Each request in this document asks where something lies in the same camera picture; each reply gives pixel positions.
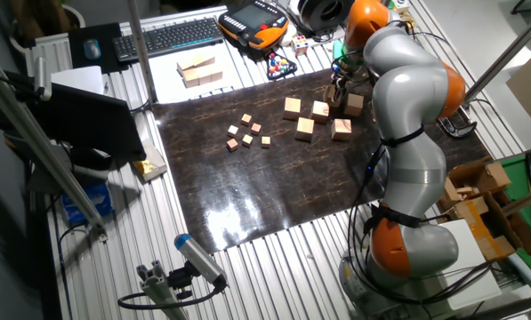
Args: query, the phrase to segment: tape roll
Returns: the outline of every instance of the tape roll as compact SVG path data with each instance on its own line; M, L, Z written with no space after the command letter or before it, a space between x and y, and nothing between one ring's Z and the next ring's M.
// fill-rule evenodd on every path
M354 0L300 0L298 4L302 24L314 32L334 28L350 13Z

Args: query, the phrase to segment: black keyboard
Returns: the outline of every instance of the black keyboard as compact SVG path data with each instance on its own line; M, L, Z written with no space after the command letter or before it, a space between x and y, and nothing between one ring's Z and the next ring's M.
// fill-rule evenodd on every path
M143 33L149 57L188 50L213 44L223 39L215 19L209 18L177 24ZM138 60L133 36L113 39L115 53L120 62Z

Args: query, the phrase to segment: computer mouse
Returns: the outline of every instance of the computer mouse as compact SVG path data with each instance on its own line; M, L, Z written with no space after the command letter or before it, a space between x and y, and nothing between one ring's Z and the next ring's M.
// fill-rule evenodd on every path
M84 42L84 54L88 60L97 60L101 57L101 49L97 39L89 39Z

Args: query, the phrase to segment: computer monitor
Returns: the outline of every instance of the computer monitor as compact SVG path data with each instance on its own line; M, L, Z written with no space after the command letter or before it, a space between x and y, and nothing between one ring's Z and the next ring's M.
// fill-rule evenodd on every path
M33 90L33 78L12 72L6 75L16 85ZM98 149L120 161L146 158L133 116L124 100L52 84L49 101L28 101L27 105L50 139L68 142L73 148ZM0 129L15 131L1 109Z

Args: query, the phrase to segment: wooden block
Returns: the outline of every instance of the wooden block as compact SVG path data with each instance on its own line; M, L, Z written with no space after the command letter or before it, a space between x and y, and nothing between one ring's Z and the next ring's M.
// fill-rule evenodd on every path
M315 101L312 104L312 113L310 114L310 118L317 124L326 124L326 121L328 121L329 111L330 107L328 107L326 102Z
M472 187L457 188L457 193L460 195L472 194Z
M184 84L187 88L200 85L200 81L197 76L197 71L195 69L184 71Z
M219 63L212 65L212 82L223 79L223 68Z
M362 113L362 107L364 107L364 97L351 93L348 95L348 102L346 103L346 108L344 108L344 115L360 116Z
M197 54L192 58L178 61L178 72L184 76L184 71L193 68L208 66L215 63L215 56L207 54Z
M253 142L253 137L250 136L249 134L246 134L244 136L244 138L241 140L241 144L244 146L244 147L251 147L251 143Z
M334 119L332 127L334 141L346 141L352 135L352 123L349 119Z
M244 126L249 126L249 123L251 122L251 116L248 114L244 114L244 116L241 117L241 124Z
M251 134L252 135L259 135L260 131L261 131L261 125L260 124L253 124L251 126Z
M299 116L301 116L301 100L285 98L285 112L283 112L283 119L297 120Z
M196 72L197 77L200 79L200 85L212 82L212 66L196 68Z
M261 137L261 147L269 148L271 146L271 137Z
M235 125L230 125L228 129L228 137L236 138L238 128Z
M310 142L312 140L314 125L315 122L313 120L300 117L299 123L297 124L297 133L294 135L294 138Z
M237 150L237 147L239 147L239 144L237 144L237 141L235 139L232 139L228 141L227 146L229 152L234 152Z

